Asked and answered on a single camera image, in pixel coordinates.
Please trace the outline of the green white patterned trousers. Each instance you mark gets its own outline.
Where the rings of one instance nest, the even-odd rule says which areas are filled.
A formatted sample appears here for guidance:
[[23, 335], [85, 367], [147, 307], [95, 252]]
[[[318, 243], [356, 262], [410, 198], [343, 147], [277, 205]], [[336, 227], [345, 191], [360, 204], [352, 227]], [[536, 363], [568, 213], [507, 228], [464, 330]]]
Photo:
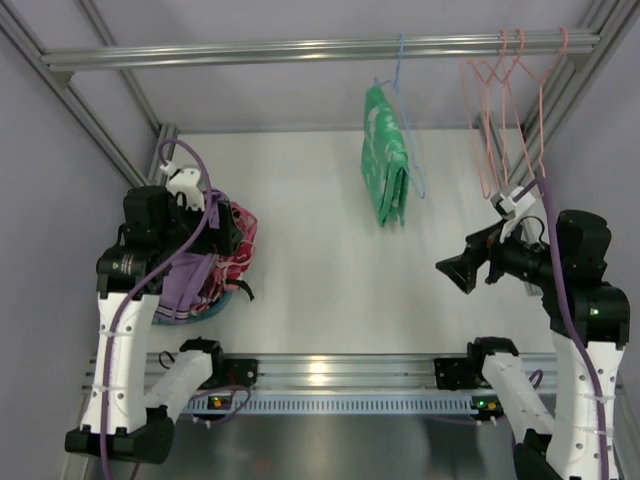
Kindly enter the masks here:
[[360, 169], [378, 224], [405, 225], [408, 152], [393, 106], [381, 85], [365, 94]]

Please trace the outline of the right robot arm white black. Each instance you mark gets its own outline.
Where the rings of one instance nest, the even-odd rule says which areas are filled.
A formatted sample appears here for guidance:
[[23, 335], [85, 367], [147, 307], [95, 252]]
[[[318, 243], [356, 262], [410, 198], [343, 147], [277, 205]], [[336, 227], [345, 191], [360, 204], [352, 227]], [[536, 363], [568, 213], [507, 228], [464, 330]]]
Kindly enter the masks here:
[[511, 340], [476, 338], [467, 345], [467, 363], [509, 421], [518, 478], [616, 479], [616, 380], [631, 308], [626, 294], [603, 279], [611, 231], [604, 218], [581, 210], [562, 211], [547, 242], [500, 240], [505, 224], [469, 235], [460, 255], [435, 267], [466, 294], [483, 264], [486, 284], [509, 275], [541, 290], [556, 353], [554, 410], [545, 408]]

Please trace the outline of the blue wire hanger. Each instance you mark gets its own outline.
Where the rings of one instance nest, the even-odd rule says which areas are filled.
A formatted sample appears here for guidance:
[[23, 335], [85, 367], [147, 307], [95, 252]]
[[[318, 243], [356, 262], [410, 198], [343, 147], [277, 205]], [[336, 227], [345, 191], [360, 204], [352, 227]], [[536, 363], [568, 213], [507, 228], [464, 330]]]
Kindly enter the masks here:
[[408, 109], [401, 92], [401, 67], [404, 59], [404, 48], [406, 45], [406, 37], [403, 33], [399, 35], [398, 45], [399, 45], [399, 48], [396, 55], [396, 66], [395, 66], [394, 78], [392, 80], [389, 80], [389, 79], [380, 80], [378, 77], [375, 77], [374, 85], [376, 87], [383, 87], [385, 85], [390, 85], [396, 95], [398, 106], [400, 109], [402, 124], [404, 126], [404, 130], [406, 132], [406, 138], [409, 143], [408, 152], [409, 152], [409, 162], [411, 167], [407, 167], [405, 171], [415, 193], [418, 195], [418, 197], [421, 200], [424, 200], [426, 197], [426, 182], [425, 182], [424, 172], [417, 159], [416, 144], [415, 144], [414, 136], [412, 133], [412, 129], [408, 121]]

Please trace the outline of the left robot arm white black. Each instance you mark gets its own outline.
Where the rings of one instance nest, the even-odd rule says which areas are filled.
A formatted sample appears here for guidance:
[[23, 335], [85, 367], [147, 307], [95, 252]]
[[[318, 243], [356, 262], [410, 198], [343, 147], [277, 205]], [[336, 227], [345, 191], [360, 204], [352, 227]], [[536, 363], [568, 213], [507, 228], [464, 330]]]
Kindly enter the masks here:
[[139, 187], [126, 194], [123, 209], [116, 242], [96, 264], [98, 357], [89, 404], [79, 427], [67, 432], [65, 449], [103, 463], [161, 464], [196, 392], [230, 384], [221, 344], [198, 337], [185, 341], [161, 379], [145, 388], [147, 340], [162, 290], [181, 255], [232, 253], [242, 232], [218, 192], [195, 210], [183, 193]]

